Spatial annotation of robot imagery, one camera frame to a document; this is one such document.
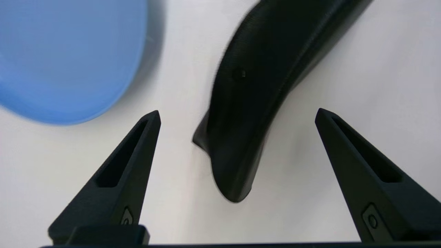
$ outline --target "blue object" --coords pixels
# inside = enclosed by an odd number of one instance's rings
[[[45,123],[91,120],[132,82],[146,33],[145,0],[2,0],[0,104]]]

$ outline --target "screw hole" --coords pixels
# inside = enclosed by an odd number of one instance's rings
[[[242,67],[237,67],[233,70],[232,77],[237,82],[242,82],[247,77],[247,72]]]
[[[370,226],[371,226],[373,229],[376,229],[377,226],[378,226],[377,218],[375,218],[375,216],[373,216],[373,215],[371,214],[371,215],[369,215],[369,217],[368,217],[367,219],[368,219],[368,221],[369,221]]]

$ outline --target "black plastic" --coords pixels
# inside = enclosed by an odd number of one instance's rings
[[[440,202],[338,115],[315,123],[363,242],[441,240]]]
[[[357,248],[357,247],[441,247],[441,203],[415,183],[409,176],[367,142],[336,114],[319,109],[317,129],[331,165],[340,184],[346,203],[363,243],[306,243],[306,244],[200,244],[200,245],[141,245],[147,244],[147,230],[136,225],[148,181],[160,120],[157,112],[143,117],[118,148],[78,193],[60,217],[50,227],[51,238],[59,248]],[[97,178],[118,162],[124,166],[121,152],[130,157],[122,176],[112,174],[109,181],[115,188],[128,190],[103,192],[112,199],[103,204],[89,204],[97,195]],[[139,212],[126,210],[132,205]],[[103,224],[92,220],[101,216]]]
[[[250,192],[266,132],[290,89],[370,2],[262,0],[248,13],[225,52],[210,108],[193,137],[209,154],[228,200],[240,202]]]
[[[138,121],[51,224],[49,236],[54,244],[66,244],[75,228],[73,240],[81,242],[84,239],[79,233],[109,230],[105,225],[138,224],[160,126],[158,111]],[[134,240],[140,239],[142,228],[122,228],[124,232],[134,232]],[[148,240],[145,235],[148,236],[144,233],[142,239]]]

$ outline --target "white table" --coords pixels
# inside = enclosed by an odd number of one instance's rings
[[[437,0],[371,4],[284,102],[248,197],[239,204],[223,198],[209,157],[191,137],[223,51],[254,3],[153,2],[163,35],[149,42],[162,44],[159,56],[92,121],[51,126],[0,109],[0,247],[50,244],[55,217],[155,109],[162,126],[140,221],[152,244],[359,240],[314,125],[319,107],[339,114],[441,199]]]

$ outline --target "black curved object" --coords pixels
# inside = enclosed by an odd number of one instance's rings
[[[262,0],[232,38],[210,108],[193,142],[211,158],[221,193],[251,190],[264,138],[291,88],[320,61],[371,0]]]

